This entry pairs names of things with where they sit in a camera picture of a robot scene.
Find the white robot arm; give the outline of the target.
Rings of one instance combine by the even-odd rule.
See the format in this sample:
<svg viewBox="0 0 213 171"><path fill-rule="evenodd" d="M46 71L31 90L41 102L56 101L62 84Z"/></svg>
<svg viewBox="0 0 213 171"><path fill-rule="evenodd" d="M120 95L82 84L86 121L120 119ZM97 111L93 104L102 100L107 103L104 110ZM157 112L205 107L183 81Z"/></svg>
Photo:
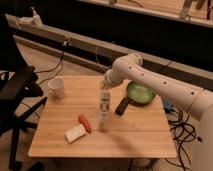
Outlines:
<svg viewBox="0 0 213 171"><path fill-rule="evenodd" d="M110 89L125 79L132 80L191 114L199 121L201 139L194 146L192 171L213 171L213 92L144 69L142 63L137 53L117 58L104 74L101 88Z"/></svg>

